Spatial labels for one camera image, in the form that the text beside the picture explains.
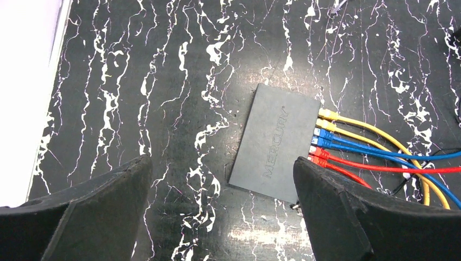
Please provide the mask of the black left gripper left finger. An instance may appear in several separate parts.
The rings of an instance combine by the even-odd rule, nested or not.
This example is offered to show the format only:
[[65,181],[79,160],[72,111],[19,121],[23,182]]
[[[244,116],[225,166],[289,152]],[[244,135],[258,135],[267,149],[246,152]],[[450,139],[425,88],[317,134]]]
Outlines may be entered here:
[[153,165],[139,156],[103,175],[1,208],[1,260],[130,260]]

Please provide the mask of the black network switch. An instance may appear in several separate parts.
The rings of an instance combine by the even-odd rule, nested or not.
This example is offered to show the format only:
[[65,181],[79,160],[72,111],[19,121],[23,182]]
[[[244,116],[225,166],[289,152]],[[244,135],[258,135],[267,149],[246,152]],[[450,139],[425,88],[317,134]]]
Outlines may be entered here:
[[295,203],[293,165],[309,152],[320,101],[259,84],[229,184]]

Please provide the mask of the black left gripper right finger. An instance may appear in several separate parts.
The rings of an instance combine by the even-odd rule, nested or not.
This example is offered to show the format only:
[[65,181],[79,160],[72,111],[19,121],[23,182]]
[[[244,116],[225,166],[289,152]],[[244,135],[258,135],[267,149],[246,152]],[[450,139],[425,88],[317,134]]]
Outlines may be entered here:
[[316,260],[460,260],[460,211],[368,189],[307,158],[293,178]]

